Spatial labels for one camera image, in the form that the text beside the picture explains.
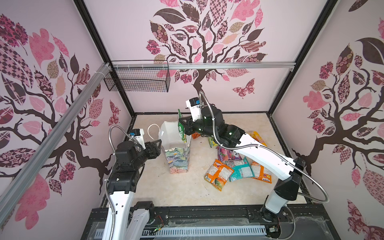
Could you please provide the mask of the dark green snack bag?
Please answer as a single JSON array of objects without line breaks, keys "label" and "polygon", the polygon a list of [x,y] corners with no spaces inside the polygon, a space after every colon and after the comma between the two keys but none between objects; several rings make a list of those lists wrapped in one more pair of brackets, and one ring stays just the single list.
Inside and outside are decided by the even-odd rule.
[{"label": "dark green snack bag", "polygon": [[185,127],[183,126],[183,124],[180,122],[180,120],[183,118],[183,115],[180,111],[180,109],[178,109],[178,129],[179,129],[179,136],[181,138],[181,140],[186,143],[187,142],[187,135],[185,134]]}]

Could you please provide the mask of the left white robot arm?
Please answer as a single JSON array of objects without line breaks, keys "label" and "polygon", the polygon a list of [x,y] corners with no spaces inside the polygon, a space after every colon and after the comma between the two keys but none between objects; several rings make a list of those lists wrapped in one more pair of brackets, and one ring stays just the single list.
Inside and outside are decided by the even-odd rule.
[{"label": "left white robot arm", "polygon": [[138,202],[134,207],[132,203],[145,162],[161,154],[161,145],[161,140],[144,146],[133,141],[118,145],[116,164],[105,185],[109,211],[104,240],[139,240],[147,223],[155,218],[153,202]]}]

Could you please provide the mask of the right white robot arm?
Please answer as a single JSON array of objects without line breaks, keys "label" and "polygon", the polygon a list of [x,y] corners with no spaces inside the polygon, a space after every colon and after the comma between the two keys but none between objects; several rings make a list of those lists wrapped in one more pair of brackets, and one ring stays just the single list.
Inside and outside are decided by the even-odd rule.
[{"label": "right white robot arm", "polygon": [[300,171],[304,169],[305,162],[276,153],[241,128],[226,124],[222,111],[213,105],[203,107],[200,117],[196,113],[197,111],[193,110],[192,116],[179,119],[186,135],[198,133],[212,137],[219,146],[253,160],[278,177],[274,190],[267,196],[261,209],[265,221],[276,221],[282,214],[282,208],[289,201],[297,199],[303,176]]}]

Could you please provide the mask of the orange white snack bag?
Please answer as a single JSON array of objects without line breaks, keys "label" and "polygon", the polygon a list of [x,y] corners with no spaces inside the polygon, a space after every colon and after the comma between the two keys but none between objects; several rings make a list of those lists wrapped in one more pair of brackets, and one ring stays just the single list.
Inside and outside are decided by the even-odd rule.
[{"label": "orange white snack bag", "polygon": [[215,160],[204,175],[205,181],[222,191],[234,170],[219,160]]}]

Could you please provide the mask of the patterned paper bag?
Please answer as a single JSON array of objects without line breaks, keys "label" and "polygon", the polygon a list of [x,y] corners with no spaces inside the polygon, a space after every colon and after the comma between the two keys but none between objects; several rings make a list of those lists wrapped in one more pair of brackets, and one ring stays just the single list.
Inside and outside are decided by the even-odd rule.
[{"label": "patterned paper bag", "polygon": [[[150,129],[153,127],[159,130],[157,137],[150,135]],[[152,124],[148,127],[147,133],[152,140],[162,140],[161,150],[171,174],[189,171],[192,137],[187,136],[186,143],[181,140],[178,122],[163,122],[161,126]]]}]

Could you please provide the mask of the purple candy snack bag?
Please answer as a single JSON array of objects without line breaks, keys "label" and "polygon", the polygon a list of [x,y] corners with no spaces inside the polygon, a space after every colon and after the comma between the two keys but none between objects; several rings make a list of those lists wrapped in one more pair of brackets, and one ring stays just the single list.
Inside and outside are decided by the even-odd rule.
[{"label": "purple candy snack bag", "polygon": [[218,150],[218,160],[220,162],[242,160],[242,157],[234,151],[231,151],[222,147],[217,147],[217,150]]}]

